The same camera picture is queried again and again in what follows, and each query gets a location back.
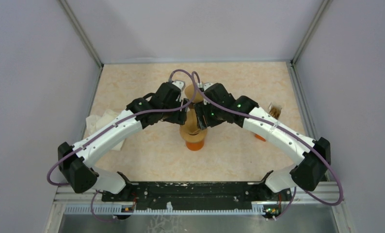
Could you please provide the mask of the brown paper coffee filter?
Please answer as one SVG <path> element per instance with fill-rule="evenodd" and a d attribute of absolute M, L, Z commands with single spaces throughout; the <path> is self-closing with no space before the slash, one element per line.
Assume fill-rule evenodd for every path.
<path fill-rule="evenodd" d="M 184 94 L 186 98 L 191 101 L 191 104 L 203 102 L 205 99 L 201 95 L 204 92 L 203 88 L 199 88 L 198 91 L 195 91 L 194 85 L 190 84 L 184 89 Z"/>

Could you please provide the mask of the orange glass flask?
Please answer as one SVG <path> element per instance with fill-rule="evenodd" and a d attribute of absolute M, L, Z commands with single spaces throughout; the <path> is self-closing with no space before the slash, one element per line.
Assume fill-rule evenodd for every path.
<path fill-rule="evenodd" d="M 199 142 L 189 142 L 189 141 L 185 141 L 185 145 L 186 147 L 191 150 L 191 151 L 198 151 L 198 150 L 201 150 L 202 147 L 204 146 L 205 144 L 205 141 L 204 140 L 201 140 Z"/>

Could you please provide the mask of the coffee filter box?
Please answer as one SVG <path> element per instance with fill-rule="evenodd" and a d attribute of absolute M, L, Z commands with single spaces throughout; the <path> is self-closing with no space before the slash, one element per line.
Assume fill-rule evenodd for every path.
<path fill-rule="evenodd" d="M 269 115 L 271 115 L 273 118 L 275 119 L 279 119 L 280 115 L 281 115 L 281 112 L 282 112 L 282 106 L 275 103 L 275 102 L 271 102 L 269 107 L 268 107 L 268 111 L 269 111 Z M 254 134 L 254 136 L 263 141 L 263 142 L 266 142 L 266 139 L 263 138 L 262 136 L 258 135 L 258 134 Z"/>

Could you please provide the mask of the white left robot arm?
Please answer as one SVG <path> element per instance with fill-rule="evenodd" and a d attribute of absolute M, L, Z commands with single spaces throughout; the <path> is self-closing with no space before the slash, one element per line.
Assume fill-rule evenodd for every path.
<path fill-rule="evenodd" d="M 93 135 L 72 145 L 62 143 L 58 147 L 58 169 L 73 191 L 97 189 L 110 192 L 121 201 L 128 200 L 132 195 L 130 181 L 120 172 L 102 170 L 95 164 L 126 138 L 159 121 L 184 124 L 188 102 L 182 98 L 184 88 L 183 81 L 164 82 L 155 93 L 133 100 Z"/>

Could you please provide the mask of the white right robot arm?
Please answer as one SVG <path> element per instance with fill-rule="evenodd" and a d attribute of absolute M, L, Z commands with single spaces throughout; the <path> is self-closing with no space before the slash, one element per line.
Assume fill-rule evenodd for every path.
<path fill-rule="evenodd" d="M 283 151 L 293 164 L 272 171 L 262 180 L 260 194 L 273 200 L 287 188 L 298 186 L 314 191 L 331 163 L 330 143 L 321 137 L 316 140 L 302 135 L 268 114 L 247 96 L 235 99 L 221 83 L 198 84 L 204 101 L 195 104 L 197 125 L 201 129 L 223 122 L 234 123 L 255 133 Z"/>

